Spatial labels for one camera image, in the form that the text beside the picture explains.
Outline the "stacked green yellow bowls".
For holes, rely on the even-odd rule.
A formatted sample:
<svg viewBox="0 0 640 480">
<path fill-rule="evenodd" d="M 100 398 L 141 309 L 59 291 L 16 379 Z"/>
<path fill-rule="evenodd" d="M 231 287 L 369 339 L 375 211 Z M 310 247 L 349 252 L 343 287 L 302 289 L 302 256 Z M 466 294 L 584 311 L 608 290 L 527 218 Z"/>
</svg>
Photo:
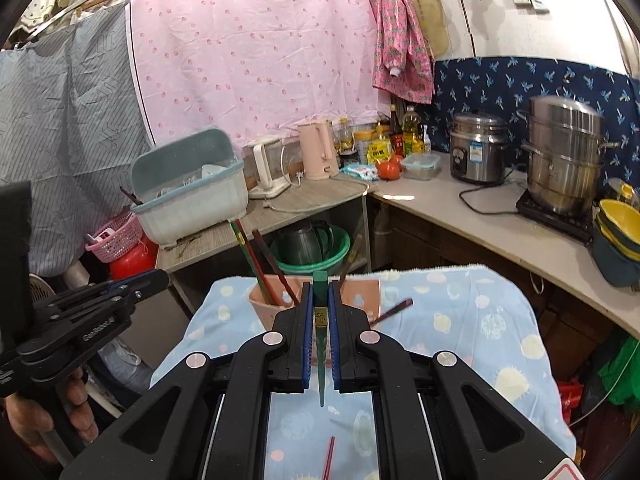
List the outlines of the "stacked green yellow bowls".
<svg viewBox="0 0 640 480">
<path fill-rule="evenodd" d="M 601 200 L 593 221 L 591 255 L 614 287 L 639 289 L 639 211 L 618 200 Z"/>
</svg>

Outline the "dark maroon chopstick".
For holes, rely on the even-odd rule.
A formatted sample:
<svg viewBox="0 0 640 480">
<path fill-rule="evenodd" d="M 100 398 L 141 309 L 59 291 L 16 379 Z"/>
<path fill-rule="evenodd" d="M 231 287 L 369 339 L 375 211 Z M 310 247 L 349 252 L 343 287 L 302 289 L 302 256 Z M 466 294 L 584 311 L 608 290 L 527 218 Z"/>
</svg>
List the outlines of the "dark maroon chopstick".
<svg viewBox="0 0 640 480">
<path fill-rule="evenodd" d="M 412 305 L 413 305 L 413 300 L 411 298 L 406 298 L 402 300 L 399 304 L 396 304 L 396 306 L 393 306 L 392 308 L 390 308 L 390 310 L 387 310 L 386 312 L 382 313 L 380 316 L 372 320 L 370 322 L 370 326 L 378 325 L 388 320 L 389 318 L 392 318 L 393 316 L 398 315 L 403 310 L 410 308 Z"/>
</svg>

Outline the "red plastic basin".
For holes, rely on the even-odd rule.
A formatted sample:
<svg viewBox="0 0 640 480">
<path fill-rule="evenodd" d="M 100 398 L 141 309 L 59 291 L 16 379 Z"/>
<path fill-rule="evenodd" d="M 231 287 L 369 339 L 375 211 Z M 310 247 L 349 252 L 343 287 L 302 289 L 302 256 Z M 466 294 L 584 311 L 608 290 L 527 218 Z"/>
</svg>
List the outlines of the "red plastic basin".
<svg viewBox="0 0 640 480">
<path fill-rule="evenodd" d="M 120 281 L 153 270 L 155 268 L 157 252 L 157 244 L 151 242 L 143 235 L 142 239 L 138 241 L 138 244 L 134 246 L 134 248 L 131 248 L 126 255 L 110 263 L 111 279 Z"/>
</svg>

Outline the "pink electric kettle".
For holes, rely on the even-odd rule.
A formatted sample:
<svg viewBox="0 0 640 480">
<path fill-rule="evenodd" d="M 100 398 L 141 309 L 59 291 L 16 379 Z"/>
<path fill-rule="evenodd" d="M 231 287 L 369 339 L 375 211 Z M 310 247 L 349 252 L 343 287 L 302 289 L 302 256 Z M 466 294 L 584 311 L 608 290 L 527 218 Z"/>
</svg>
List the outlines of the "pink electric kettle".
<svg viewBox="0 0 640 480">
<path fill-rule="evenodd" d="M 306 178 L 320 181 L 334 177 L 338 167 L 328 123 L 325 120 L 307 122 L 298 125 L 297 131 Z"/>
</svg>

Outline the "navy floral cloth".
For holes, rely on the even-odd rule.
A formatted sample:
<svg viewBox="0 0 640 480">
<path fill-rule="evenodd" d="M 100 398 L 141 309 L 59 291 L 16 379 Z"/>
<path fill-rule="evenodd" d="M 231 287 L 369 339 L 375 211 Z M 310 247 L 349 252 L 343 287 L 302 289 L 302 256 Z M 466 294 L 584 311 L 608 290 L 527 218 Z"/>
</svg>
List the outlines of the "navy floral cloth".
<svg viewBox="0 0 640 480">
<path fill-rule="evenodd" d="M 438 61 L 433 102 L 421 115 L 432 148 L 450 150 L 454 115 L 484 112 L 509 127 L 506 166 L 522 166 L 528 155 L 524 113 L 534 96 L 562 96 L 587 104 L 605 119 L 604 138 L 618 145 L 603 155 L 601 181 L 620 178 L 639 186 L 639 81 L 612 70 L 555 58 L 455 58 Z"/>
</svg>

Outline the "black induction cooktop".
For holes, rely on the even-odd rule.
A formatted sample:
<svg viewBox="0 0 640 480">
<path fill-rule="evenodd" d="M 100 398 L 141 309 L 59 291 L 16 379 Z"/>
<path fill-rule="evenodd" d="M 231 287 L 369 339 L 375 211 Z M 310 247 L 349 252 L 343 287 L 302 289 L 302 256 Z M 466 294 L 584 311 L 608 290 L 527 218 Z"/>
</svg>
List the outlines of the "black induction cooktop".
<svg viewBox="0 0 640 480">
<path fill-rule="evenodd" d="M 515 204 L 521 216 L 543 224 L 549 229 L 558 231 L 582 244 L 592 243 L 592 213 L 586 212 L 579 216 L 567 216 L 540 206 L 526 190 Z"/>
</svg>

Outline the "maroon chopstick pair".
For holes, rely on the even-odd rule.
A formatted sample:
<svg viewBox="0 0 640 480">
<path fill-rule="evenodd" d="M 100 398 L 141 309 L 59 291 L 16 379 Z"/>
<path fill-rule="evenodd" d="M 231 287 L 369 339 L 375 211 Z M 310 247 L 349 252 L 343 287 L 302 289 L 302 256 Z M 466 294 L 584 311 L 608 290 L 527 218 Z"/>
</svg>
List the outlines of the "maroon chopstick pair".
<svg viewBox="0 0 640 480">
<path fill-rule="evenodd" d="M 278 265 L 276 258 L 274 258 L 274 255 L 272 254 L 264 238 L 262 237 L 262 233 L 259 232 L 258 229 L 254 229 L 252 231 L 252 235 L 260 251 L 266 258 L 266 260 L 269 262 L 271 269 L 273 270 L 273 273 L 277 275 L 284 290 L 288 293 L 288 296 L 290 296 L 292 300 L 292 305 L 297 306 L 299 304 L 299 300 L 296 296 L 296 293 L 294 292 L 290 284 L 288 284 L 288 280 L 286 279 L 285 274 L 280 269 L 280 266 Z"/>
</svg>

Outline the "dark kettle under shelf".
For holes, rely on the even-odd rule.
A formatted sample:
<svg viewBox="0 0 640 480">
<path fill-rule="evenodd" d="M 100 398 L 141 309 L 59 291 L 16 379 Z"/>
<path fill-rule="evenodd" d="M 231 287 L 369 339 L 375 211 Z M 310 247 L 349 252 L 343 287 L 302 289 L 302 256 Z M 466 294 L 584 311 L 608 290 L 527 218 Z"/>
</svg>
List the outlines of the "dark kettle under shelf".
<svg viewBox="0 0 640 480">
<path fill-rule="evenodd" d="M 309 266 L 326 260 L 334 245 L 332 226 L 324 220 L 304 220 L 277 236 L 281 260 L 290 266 Z"/>
</svg>

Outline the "red tomato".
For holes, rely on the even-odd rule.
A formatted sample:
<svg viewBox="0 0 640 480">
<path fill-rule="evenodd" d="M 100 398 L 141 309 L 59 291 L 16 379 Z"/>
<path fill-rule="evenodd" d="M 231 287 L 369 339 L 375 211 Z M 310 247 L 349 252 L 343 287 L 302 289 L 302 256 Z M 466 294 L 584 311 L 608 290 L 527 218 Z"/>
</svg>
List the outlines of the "red tomato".
<svg viewBox="0 0 640 480">
<path fill-rule="evenodd" d="M 378 178 L 384 181 L 395 181 L 400 178 L 400 166 L 394 160 L 386 160 L 386 162 L 378 162 L 376 164 L 378 170 Z"/>
</svg>

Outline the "yellow seasoning bag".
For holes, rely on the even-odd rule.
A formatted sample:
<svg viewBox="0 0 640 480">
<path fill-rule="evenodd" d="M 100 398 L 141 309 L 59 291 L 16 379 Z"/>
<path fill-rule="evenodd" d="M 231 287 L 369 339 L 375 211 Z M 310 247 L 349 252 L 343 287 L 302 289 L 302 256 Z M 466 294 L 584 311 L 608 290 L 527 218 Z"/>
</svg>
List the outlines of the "yellow seasoning bag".
<svg viewBox="0 0 640 480">
<path fill-rule="evenodd" d="M 388 139 L 375 139 L 369 143 L 367 150 L 367 162 L 369 165 L 377 165 L 387 162 L 394 154 L 392 144 Z"/>
</svg>

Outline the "grey striped sheet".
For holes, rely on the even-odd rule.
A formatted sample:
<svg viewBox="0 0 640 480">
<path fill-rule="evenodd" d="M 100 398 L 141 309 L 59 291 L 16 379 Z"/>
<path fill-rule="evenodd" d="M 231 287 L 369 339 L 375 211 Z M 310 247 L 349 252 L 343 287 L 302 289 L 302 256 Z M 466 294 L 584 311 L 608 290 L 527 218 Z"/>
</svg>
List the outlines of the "grey striped sheet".
<svg viewBox="0 0 640 480">
<path fill-rule="evenodd" d="M 1 55 L 1 181 L 32 185 L 29 269 L 64 273 L 122 211 L 149 148 L 123 4 Z"/>
</svg>

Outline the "pink dotted curtain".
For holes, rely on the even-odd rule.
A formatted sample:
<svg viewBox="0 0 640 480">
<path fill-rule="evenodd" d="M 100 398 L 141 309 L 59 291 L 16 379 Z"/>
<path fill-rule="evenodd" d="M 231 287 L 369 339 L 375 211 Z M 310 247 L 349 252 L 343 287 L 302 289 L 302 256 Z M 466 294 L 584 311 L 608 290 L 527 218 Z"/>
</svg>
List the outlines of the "pink dotted curtain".
<svg viewBox="0 0 640 480">
<path fill-rule="evenodd" d="M 369 0 L 131 0 L 130 63 L 148 135 L 218 128 L 236 150 L 303 122 L 374 122 Z"/>
</svg>

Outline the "green plastic basin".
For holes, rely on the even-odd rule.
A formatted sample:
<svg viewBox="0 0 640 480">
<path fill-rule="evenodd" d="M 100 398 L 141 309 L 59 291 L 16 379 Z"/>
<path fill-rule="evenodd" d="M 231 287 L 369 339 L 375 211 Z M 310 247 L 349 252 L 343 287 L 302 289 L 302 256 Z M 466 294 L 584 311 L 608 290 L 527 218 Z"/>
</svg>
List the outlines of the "green plastic basin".
<svg viewBox="0 0 640 480">
<path fill-rule="evenodd" d="M 286 274 L 311 275 L 316 271 L 337 274 L 350 246 L 352 241 L 346 231 L 316 220 L 281 230 L 270 249 Z"/>
</svg>

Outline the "pink plastic basket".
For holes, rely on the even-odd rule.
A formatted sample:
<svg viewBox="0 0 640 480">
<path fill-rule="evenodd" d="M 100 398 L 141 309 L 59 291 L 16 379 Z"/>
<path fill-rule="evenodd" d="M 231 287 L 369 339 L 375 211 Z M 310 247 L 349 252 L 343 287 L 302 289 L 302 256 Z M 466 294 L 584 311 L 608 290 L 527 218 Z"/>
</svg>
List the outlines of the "pink plastic basket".
<svg viewBox="0 0 640 480">
<path fill-rule="evenodd" d="M 127 210 L 108 220 L 98 232 L 92 234 L 85 248 L 101 262 L 112 263 L 136 247 L 142 236 L 143 230 L 137 216 Z"/>
</svg>

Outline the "pink floral garment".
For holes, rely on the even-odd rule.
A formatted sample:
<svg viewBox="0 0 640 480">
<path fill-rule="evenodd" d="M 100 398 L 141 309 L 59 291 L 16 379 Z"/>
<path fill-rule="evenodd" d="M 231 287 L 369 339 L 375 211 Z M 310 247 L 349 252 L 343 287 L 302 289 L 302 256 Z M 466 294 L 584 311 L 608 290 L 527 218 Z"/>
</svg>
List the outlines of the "pink floral garment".
<svg viewBox="0 0 640 480">
<path fill-rule="evenodd" d="M 372 84 L 407 102 L 431 104 L 435 58 L 411 0 L 369 0 L 375 20 Z"/>
</svg>

